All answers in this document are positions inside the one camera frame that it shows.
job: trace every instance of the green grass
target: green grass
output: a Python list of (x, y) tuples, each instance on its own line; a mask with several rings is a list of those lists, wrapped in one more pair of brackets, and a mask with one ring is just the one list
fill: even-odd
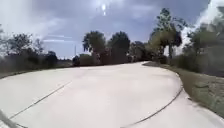
[[(155, 63), (144, 65), (155, 66)], [(193, 101), (224, 118), (224, 78), (198, 74), (168, 65), (157, 65), (157, 67), (178, 73), (185, 91)]]

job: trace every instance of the sun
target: sun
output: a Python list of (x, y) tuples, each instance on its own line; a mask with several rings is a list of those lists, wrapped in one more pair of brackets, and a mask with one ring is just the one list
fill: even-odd
[(103, 11), (103, 15), (106, 16), (106, 4), (102, 4), (101, 9)]

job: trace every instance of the utility pole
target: utility pole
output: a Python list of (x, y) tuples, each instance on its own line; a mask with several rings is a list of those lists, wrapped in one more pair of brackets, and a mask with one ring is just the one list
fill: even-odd
[(75, 56), (76, 56), (76, 45), (75, 45), (75, 49), (74, 50), (75, 50), (74, 53), (75, 53)]

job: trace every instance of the tree trunk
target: tree trunk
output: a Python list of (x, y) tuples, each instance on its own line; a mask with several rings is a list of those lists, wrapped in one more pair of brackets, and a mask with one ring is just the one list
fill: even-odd
[(172, 64), (172, 59), (173, 59), (173, 47), (171, 45), (171, 43), (169, 43), (169, 65), (173, 66)]

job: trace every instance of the curved road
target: curved road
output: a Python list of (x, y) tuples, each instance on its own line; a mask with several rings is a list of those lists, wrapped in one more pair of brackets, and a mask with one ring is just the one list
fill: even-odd
[(176, 73), (143, 63), (25, 73), (0, 80), (0, 109), (28, 128), (223, 128), (187, 99)]

